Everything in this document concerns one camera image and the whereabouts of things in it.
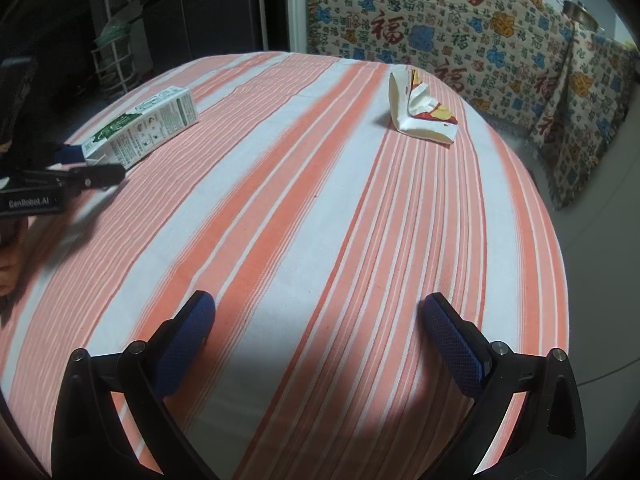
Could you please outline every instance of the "striped tablecloth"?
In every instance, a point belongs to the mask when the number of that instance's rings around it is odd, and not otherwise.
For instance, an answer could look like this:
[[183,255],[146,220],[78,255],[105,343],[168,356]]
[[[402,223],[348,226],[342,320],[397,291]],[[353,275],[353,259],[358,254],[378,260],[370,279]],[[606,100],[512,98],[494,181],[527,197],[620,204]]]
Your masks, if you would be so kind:
[[2,318],[0,388],[45,467],[69,353],[149,338],[196,289],[216,298],[216,323],[166,403],[223,480],[416,478],[469,406],[416,323],[434,290],[489,340],[567,347],[562,257],[527,171],[429,75],[459,119],[453,145],[389,128],[389,69],[279,52],[199,59],[72,137],[172,84],[200,113],[119,189],[31,225]]

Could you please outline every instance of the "crumpled food wrapper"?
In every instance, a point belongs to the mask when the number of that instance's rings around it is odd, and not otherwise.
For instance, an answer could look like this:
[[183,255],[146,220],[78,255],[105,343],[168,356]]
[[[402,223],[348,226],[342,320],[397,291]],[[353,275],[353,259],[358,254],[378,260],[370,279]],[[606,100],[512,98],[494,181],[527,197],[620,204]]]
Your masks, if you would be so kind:
[[451,144],[456,137],[458,120],[431,96],[415,68],[391,72],[389,105],[394,126],[403,134],[443,144]]

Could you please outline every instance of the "screw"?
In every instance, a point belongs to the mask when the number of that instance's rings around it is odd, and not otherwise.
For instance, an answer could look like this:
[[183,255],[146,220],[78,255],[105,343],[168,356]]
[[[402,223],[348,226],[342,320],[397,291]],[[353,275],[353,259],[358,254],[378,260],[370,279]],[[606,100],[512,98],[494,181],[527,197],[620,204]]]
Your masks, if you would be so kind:
[[134,341],[127,347],[127,351],[132,354],[142,354],[145,348],[146,343],[144,341]]
[[556,359],[558,359],[558,361],[564,361],[566,359],[566,354],[564,353],[564,350],[562,350],[561,348],[554,348],[551,351],[551,355]]
[[86,352],[84,348],[76,348],[71,352],[71,360],[76,362],[82,361],[82,359],[84,359],[84,352]]
[[503,343],[502,341],[494,341],[491,343],[491,348],[494,349],[498,355],[505,355],[509,351],[509,345],[507,343]]

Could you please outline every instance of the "milk carton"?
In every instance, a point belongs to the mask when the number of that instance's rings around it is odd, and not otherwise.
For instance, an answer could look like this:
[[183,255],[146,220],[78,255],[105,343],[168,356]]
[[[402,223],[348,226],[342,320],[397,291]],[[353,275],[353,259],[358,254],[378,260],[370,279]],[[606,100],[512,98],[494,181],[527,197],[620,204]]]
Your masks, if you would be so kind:
[[122,164],[126,170],[198,122],[188,88],[170,86],[115,118],[82,144],[89,165]]

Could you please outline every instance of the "cable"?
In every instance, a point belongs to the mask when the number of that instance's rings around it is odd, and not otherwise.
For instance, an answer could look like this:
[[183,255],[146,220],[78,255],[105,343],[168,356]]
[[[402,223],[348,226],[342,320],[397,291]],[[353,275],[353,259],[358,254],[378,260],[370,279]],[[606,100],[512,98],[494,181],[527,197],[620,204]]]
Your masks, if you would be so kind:
[[640,357],[637,357],[633,361],[628,362],[626,365],[622,365],[620,368],[616,368],[615,370],[612,370],[610,372],[602,374],[602,375],[600,375],[600,376],[598,376],[596,378],[589,379],[588,381],[584,381],[583,383],[578,383],[578,386],[584,386],[585,384],[594,383],[595,381],[599,381],[600,379],[604,379],[605,377],[613,375],[613,374],[619,372],[620,370],[624,370],[625,368],[631,366],[632,364],[637,363],[638,361],[640,361]]

